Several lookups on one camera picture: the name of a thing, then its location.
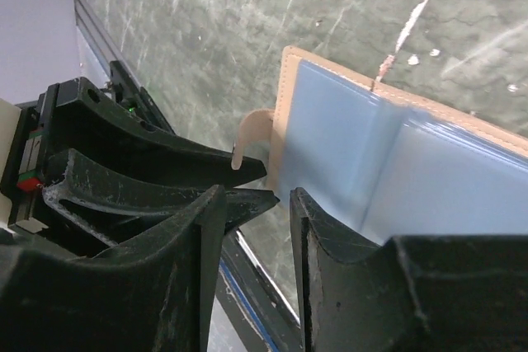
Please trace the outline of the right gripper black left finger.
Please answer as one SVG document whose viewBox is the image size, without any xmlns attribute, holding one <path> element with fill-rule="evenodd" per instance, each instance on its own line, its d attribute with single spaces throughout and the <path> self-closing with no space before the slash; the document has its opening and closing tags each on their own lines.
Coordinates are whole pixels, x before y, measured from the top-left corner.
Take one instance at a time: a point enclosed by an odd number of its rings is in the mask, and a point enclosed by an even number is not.
<svg viewBox="0 0 528 352">
<path fill-rule="evenodd" d="M 206 350 L 225 221 L 216 185 L 92 258 L 2 245 L 2 350 Z"/>
</svg>

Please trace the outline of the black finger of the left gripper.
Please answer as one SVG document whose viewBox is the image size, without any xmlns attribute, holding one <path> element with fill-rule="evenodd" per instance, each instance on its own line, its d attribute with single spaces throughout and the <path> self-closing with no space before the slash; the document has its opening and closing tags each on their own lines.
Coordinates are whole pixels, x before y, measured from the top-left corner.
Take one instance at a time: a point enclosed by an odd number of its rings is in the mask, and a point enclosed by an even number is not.
<svg viewBox="0 0 528 352">
<path fill-rule="evenodd" d="M 66 148 L 133 179 L 169 186 L 237 187 L 266 175 L 262 161 L 231 155 L 168 133 L 121 107 L 86 78 L 58 85 L 50 148 Z"/>
</svg>

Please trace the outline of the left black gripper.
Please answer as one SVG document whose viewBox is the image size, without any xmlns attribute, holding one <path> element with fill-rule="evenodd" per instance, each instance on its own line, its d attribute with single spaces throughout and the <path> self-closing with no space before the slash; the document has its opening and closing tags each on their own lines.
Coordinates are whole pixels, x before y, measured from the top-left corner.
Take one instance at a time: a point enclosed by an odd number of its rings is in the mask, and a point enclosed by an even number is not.
<svg viewBox="0 0 528 352">
<path fill-rule="evenodd" d="M 94 256 L 160 223 L 215 186 L 139 181 L 72 148 L 50 156 L 43 176 L 45 145 L 58 93 L 56 83 L 37 102 L 16 106 L 1 101 L 2 229 L 45 232 L 45 237 L 77 256 Z M 227 200 L 225 233 L 279 202 L 270 190 L 251 189 L 248 183 L 219 186 Z M 34 209 L 41 196 L 40 221 Z"/>
</svg>

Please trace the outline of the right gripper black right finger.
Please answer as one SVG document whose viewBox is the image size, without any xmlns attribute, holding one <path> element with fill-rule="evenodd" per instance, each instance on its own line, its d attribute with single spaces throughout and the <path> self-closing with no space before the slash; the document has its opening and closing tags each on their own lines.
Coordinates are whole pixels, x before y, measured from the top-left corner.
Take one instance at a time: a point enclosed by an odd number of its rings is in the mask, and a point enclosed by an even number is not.
<svg viewBox="0 0 528 352">
<path fill-rule="evenodd" d="M 524 236 L 396 236 L 378 245 L 290 193 L 307 351 L 524 351 Z"/>
</svg>

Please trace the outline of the tan leather card holder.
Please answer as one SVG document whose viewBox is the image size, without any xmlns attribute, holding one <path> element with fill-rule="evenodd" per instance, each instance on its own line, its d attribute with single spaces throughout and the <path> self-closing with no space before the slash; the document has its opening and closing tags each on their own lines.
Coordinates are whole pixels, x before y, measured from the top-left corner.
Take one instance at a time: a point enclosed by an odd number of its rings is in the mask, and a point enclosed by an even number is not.
<svg viewBox="0 0 528 352">
<path fill-rule="evenodd" d="M 231 166 L 269 143 L 267 185 L 301 187 L 373 242 L 527 232 L 527 140 L 294 46 L 276 104 L 238 127 Z"/>
</svg>

